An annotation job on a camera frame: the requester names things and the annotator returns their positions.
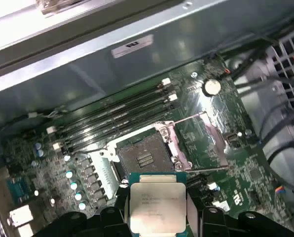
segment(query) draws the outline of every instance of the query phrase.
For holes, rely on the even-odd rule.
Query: white label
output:
[[[220,203],[220,208],[224,209],[224,211],[229,211],[230,210],[230,207],[229,207],[228,202],[226,200],[222,201]]]
[[[151,45],[152,43],[153,43],[153,35],[148,35],[140,39],[137,39],[133,42],[122,45],[118,48],[112,49],[111,52],[114,58],[119,58],[128,53],[134,52],[140,48],[144,48],[148,45]]]
[[[226,200],[222,201],[222,202],[215,201],[212,204],[216,207],[223,209],[224,211],[230,211],[230,207],[229,207],[228,202]]]
[[[236,205],[240,205],[240,206],[242,205],[241,198],[240,198],[239,194],[236,194],[233,197],[233,199],[234,199]]]

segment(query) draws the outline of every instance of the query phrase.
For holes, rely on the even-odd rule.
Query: mounting screw hole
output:
[[[248,217],[249,219],[255,219],[255,215],[252,213],[246,213],[246,217]]]
[[[119,232],[116,233],[116,237],[123,237],[123,236],[124,235],[123,235],[123,233],[121,231],[119,231]]]
[[[109,209],[109,210],[107,210],[107,213],[108,213],[108,214],[112,214],[112,213],[114,213],[114,209]]]
[[[71,216],[70,219],[72,219],[72,220],[76,220],[76,219],[78,219],[79,217],[80,217],[79,214],[75,214],[75,215]]]
[[[218,231],[213,231],[212,234],[213,234],[214,236],[219,236],[219,235],[220,235],[220,233],[219,233]]]
[[[183,5],[183,9],[187,10],[190,6],[192,6],[192,2],[191,1],[187,1],[184,5]]]
[[[208,209],[210,212],[212,212],[212,213],[217,213],[217,209],[216,208],[210,208],[210,209]]]

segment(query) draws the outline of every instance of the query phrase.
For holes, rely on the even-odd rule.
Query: motherboard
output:
[[[113,205],[131,172],[187,172],[207,205],[287,225],[277,183],[219,59],[198,60],[3,141],[15,204],[38,199],[47,223]]]

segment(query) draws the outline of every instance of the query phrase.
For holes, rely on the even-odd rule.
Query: sticker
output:
[[[220,208],[221,209],[224,209],[224,211],[230,211],[230,207],[229,207],[229,205],[228,205],[228,202],[225,200],[225,201],[222,201],[221,203],[220,203]]]
[[[219,207],[221,209],[223,209],[224,211],[230,211],[230,207],[228,205],[228,202],[225,200],[225,201],[222,201],[222,202],[219,202],[219,201],[215,201],[212,203],[214,206],[216,207]]]
[[[151,45],[152,43],[153,43],[153,35],[148,35],[140,39],[137,39],[133,42],[122,45],[118,48],[112,49],[111,52],[114,58],[119,58],[128,53],[134,52],[140,48],[144,48],[148,45]]]

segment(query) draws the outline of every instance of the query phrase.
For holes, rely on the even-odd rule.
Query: black ram slot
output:
[[[99,136],[99,137],[96,137],[94,139],[91,139],[89,141],[86,141],[85,143],[82,143],[78,146],[75,146],[75,147],[71,147],[69,148],[69,152],[70,153],[74,153],[74,152],[78,152],[84,148],[86,148],[87,146],[93,144],[93,143],[96,143],[96,142],[99,142],[105,138],[108,138],[109,136],[112,136],[114,135],[114,137],[116,138],[117,136],[120,136],[122,135],[123,132],[130,132],[131,130],[134,130],[136,129],[135,126],[141,124],[142,122],[144,122],[144,124],[148,121],[151,121],[153,119],[155,119],[156,117],[159,117],[161,115],[163,115],[164,113],[168,112],[168,108],[167,109],[163,109],[162,111],[158,111],[158,112],[155,112],[155,113],[148,113],[148,119],[147,118],[141,118],[133,123],[127,123],[121,127],[118,127],[116,131],[112,130],[110,131],[109,133],[105,133],[103,134],[102,136]]]
[[[63,133],[61,137],[70,137],[70,134],[77,133],[78,131],[83,131],[86,128],[91,127],[93,124],[100,123],[101,121],[104,121],[105,119],[108,119],[111,116],[118,116],[118,115],[124,114],[125,112],[129,112],[131,110],[131,109],[129,110],[129,108],[132,108],[132,107],[139,108],[141,106],[150,104],[152,102],[156,102],[157,100],[164,99],[164,98],[165,98],[164,96],[151,95],[150,97],[148,97],[148,100],[144,98],[144,100],[135,101],[134,104],[126,105],[126,107],[120,107],[118,110],[112,110],[112,112],[110,112],[111,110],[104,111],[103,113],[97,114],[95,117],[90,118],[89,119],[89,121],[91,122],[90,124],[84,124],[84,125],[75,124],[74,127],[76,128],[70,130],[69,132]]]
[[[155,111],[155,110],[162,110],[163,108],[166,108],[163,106],[163,104],[161,106],[158,107],[153,107],[151,110],[149,111]],[[136,120],[142,119],[143,116],[146,116],[148,112],[146,111],[145,113],[139,113],[137,116],[129,116],[127,118],[122,119],[122,121],[119,121],[117,124],[115,123],[114,125],[112,124],[108,124],[105,126],[101,126],[99,129],[97,129],[96,131],[90,132],[87,136],[82,136],[80,138],[76,138],[76,139],[72,139],[69,143],[66,143],[68,147],[74,147],[76,145],[79,145],[80,143],[82,143],[82,141],[89,136],[100,136],[101,132],[109,132],[111,130],[116,130],[119,127],[122,127],[123,125],[127,125],[131,122],[135,122]]]
[[[164,105],[165,104],[163,103],[163,101],[157,101],[157,103],[152,103],[152,104],[148,104],[148,106],[140,107],[140,110],[138,110],[138,108],[132,109],[131,111],[128,111],[128,113],[122,117],[120,117],[119,114],[118,114],[118,116],[111,115],[109,117],[112,117],[112,116],[114,116],[114,117],[110,118],[107,121],[102,121],[101,123],[96,123],[95,125],[88,124],[85,128],[83,128],[83,130],[81,130],[81,132],[79,132],[77,134],[71,134],[69,136],[69,138],[66,139],[66,141],[69,141],[70,143],[74,143],[74,141],[76,139],[90,136],[93,134],[93,132],[96,132],[98,129],[102,130],[102,128],[112,126],[113,124],[124,123],[128,119],[135,119],[135,117],[145,113],[146,111],[150,111],[150,110],[155,109],[157,107],[163,107]]]
[[[108,105],[108,108],[109,108],[109,109],[112,109],[113,107],[116,108],[116,107],[118,107],[118,106],[120,106],[120,105],[122,105],[122,104],[126,104],[126,103],[129,103],[129,102],[133,102],[133,101],[135,101],[135,100],[141,100],[141,99],[143,99],[143,97],[145,97],[145,96],[148,96],[148,95],[150,95],[150,94],[156,94],[156,93],[159,93],[159,92],[161,92],[161,91],[162,91],[162,89],[159,89],[159,86],[152,87],[152,88],[147,89],[147,90],[145,90],[145,91],[143,91],[143,92],[140,92],[140,93],[137,93],[137,94],[134,94],[134,95],[128,96],[128,97],[126,97],[126,98],[124,98],[124,99],[122,99],[122,100],[119,100],[119,101],[113,102],[113,103],[111,103],[111,104]],[[85,116],[83,116],[83,117],[81,117],[81,118],[79,118],[79,119],[76,119],[75,121],[73,121],[73,122],[69,123],[68,125],[66,125],[65,128],[63,129],[63,131],[64,131],[64,132],[67,132],[67,131],[70,129],[69,127],[71,127],[71,126],[74,127],[74,125],[75,125],[76,123],[83,122],[84,120],[87,120],[87,119],[91,118],[92,116],[95,116],[95,115],[98,114],[98,113],[102,113],[102,112],[104,112],[105,110],[106,110],[106,108],[102,108],[102,109],[99,109],[99,110],[97,110],[97,111],[91,112],[91,113],[89,113],[89,114],[87,114],[87,115],[85,115]]]

